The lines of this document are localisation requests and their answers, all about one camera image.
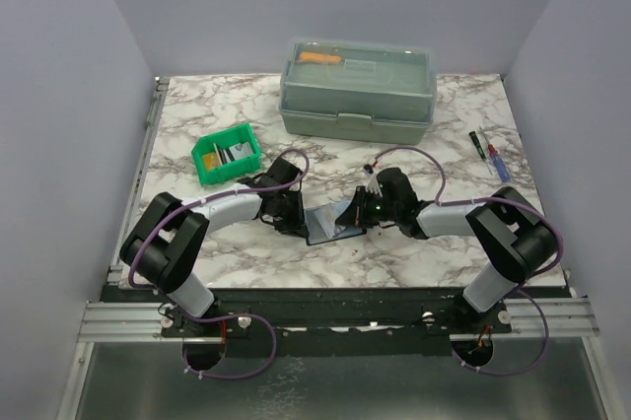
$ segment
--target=plastic storage box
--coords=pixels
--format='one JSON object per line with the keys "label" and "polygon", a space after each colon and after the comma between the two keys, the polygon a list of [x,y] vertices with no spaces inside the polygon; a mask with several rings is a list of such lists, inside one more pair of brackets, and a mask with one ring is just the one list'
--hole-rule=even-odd
{"label": "plastic storage box", "polygon": [[390,45],[297,41],[281,78],[280,113],[294,134],[416,144],[432,123],[430,53]]}
{"label": "plastic storage box", "polygon": [[[253,151],[251,156],[229,162],[206,172],[202,157],[211,152],[215,152],[215,144],[222,149],[227,149],[235,144],[245,142],[249,143]],[[202,137],[197,141],[197,144],[195,144],[190,154],[195,162],[199,183],[202,186],[223,183],[231,178],[236,178],[250,172],[256,172],[260,169],[260,148],[254,137],[254,132],[248,123]]]}

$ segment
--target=orange object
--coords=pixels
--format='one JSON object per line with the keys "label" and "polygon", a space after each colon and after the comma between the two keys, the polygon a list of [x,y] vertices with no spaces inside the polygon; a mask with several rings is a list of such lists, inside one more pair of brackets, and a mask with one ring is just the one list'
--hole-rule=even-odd
{"label": "orange object", "polygon": [[219,157],[216,152],[211,152],[210,154],[204,154],[201,156],[201,162],[204,164],[204,169],[206,172],[210,172],[213,169],[221,166],[221,162],[219,161]]}
{"label": "orange object", "polygon": [[329,65],[337,65],[342,61],[339,55],[327,55],[317,52],[300,52],[298,63],[325,63]]}

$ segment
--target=box latch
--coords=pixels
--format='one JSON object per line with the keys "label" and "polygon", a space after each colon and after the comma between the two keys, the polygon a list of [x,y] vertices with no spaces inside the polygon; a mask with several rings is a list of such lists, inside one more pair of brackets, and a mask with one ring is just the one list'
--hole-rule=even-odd
{"label": "box latch", "polygon": [[373,125],[373,117],[366,114],[340,112],[337,114],[337,125],[340,129],[367,131]]}

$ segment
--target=marble tabletop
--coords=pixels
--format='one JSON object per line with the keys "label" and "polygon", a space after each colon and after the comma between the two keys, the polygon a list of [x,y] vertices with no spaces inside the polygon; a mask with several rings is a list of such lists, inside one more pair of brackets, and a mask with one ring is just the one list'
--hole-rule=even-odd
{"label": "marble tabletop", "polygon": [[[288,134],[278,112],[279,75],[217,75],[171,78],[140,196],[142,212],[161,191],[178,198],[202,196],[232,184],[202,188],[190,151],[198,138],[249,122],[265,170],[284,149],[305,150],[312,168],[303,185],[305,207],[351,198],[366,183],[362,166],[387,144]],[[467,133],[482,127],[502,153],[511,185],[540,209],[504,87],[498,75],[443,75],[434,124],[419,147],[441,162],[448,176],[443,199],[491,195],[501,187],[477,156]],[[299,158],[295,161],[302,165]],[[440,185],[430,162],[407,151],[380,161],[401,167],[419,199],[433,199]],[[194,272],[208,287],[458,287],[468,284],[488,259],[475,238],[416,241],[397,228],[373,229],[363,237],[307,246],[258,221],[237,223],[204,241]],[[121,287],[126,286],[124,266]],[[560,267],[530,282],[563,286]]]}

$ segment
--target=gray storage bin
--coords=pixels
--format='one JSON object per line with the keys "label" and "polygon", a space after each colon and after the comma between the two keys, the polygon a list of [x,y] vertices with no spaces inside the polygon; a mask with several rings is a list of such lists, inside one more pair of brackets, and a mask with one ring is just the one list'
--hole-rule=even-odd
{"label": "gray storage bin", "polygon": [[294,134],[416,144],[435,102],[425,50],[298,41],[281,78],[280,113]]}

